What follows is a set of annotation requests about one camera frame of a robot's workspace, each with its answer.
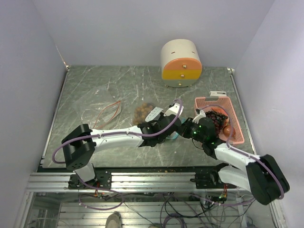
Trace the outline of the fake purple grape bunch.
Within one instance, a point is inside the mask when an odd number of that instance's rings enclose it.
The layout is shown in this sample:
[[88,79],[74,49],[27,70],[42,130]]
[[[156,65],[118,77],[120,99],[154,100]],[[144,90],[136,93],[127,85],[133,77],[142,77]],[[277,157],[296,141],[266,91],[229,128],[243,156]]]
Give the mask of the fake purple grape bunch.
[[213,121],[217,135],[220,134],[221,130],[223,130],[228,123],[228,116],[215,111],[206,112],[206,117]]

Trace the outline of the fake brown round fruit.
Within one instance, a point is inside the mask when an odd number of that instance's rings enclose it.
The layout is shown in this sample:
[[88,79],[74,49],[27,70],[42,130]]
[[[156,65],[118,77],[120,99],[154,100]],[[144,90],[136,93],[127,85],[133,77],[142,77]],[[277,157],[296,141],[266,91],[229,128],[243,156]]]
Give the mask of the fake brown round fruit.
[[226,137],[235,137],[235,129],[231,126],[231,125],[227,125],[223,128],[223,134],[226,136]]

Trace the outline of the pink perforated plastic basket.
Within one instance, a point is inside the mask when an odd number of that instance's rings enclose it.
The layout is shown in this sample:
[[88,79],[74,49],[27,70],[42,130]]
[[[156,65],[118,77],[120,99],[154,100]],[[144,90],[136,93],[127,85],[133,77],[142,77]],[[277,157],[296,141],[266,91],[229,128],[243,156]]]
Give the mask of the pink perforated plastic basket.
[[222,108],[226,112],[225,115],[228,116],[227,125],[231,125],[235,129],[235,137],[230,138],[230,143],[232,145],[243,144],[245,139],[230,98],[228,96],[209,96],[196,97],[194,100],[194,110],[197,108],[202,108],[202,110],[206,113],[208,111],[212,111],[212,106]]

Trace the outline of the orange zip top bag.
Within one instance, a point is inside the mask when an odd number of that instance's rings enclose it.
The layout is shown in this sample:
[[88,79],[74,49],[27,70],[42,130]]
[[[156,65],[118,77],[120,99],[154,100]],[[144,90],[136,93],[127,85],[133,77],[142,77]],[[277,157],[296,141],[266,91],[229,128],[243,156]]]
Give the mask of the orange zip top bag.
[[107,87],[98,86],[73,103],[77,117],[90,129],[103,129],[120,114],[121,100],[115,99]]

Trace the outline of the blue zip top bag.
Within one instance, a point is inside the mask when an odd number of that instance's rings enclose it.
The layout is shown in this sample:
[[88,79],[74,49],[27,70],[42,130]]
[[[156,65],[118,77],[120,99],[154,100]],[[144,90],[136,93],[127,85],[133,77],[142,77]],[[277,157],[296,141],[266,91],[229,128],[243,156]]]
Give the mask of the blue zip top bag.
[[182,121],[182,123],[185,121],[185,119],[181,118],[181,117],[176,117],[173,119],[173,121],[163,130],[161,130],[158,133],[153,133],[152,130],[152,124],[155,121],[160,120],[164,115],[164,113],[167,110],[158,107],[155,105],[155,107],[151,110],[151,112],[148,114],[148,116],[146,117],[146,122],[144,123],[140,123],[138,125],[135,125],[139,128],[140,131],[140,136],[138,136],[138,138],[140,138],[142,140],[142,144],[143,145],[148,145],[148,146],[152,146],[154,144],[159,144],[161,142],[158,142],[157,139],[155,139],[155,136],[165,132],[175,121],[177,118],[180,118],[180,120]]

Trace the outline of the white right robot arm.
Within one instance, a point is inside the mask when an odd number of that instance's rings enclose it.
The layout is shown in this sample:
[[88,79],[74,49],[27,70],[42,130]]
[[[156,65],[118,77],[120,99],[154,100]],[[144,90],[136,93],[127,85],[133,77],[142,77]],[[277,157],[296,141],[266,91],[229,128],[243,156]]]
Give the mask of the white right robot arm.
[[215,188],[232,184],[249,191],[261,204],[268,205],[281,200],[290,185],[273,156],[250,154],[220,139],[216,126],[210,118],[195,122],[187,119],[178,128],[180,136],[201,143],[203,151],[222,163],[217,172],[210,175],[209,182]]

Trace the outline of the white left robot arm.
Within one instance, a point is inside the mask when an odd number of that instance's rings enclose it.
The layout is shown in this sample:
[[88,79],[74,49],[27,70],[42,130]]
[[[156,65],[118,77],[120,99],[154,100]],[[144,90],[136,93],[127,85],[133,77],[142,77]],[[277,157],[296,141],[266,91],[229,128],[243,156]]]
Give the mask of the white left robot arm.
[[181,125],[181,120],[173,114],[116,130],[93,130],[88,124],[81,124],[61,141],[66,169],[75,171],[80,183],[91,189],[97,182],[94,167],[89,163],[94,152],[119,147],[154,147]]

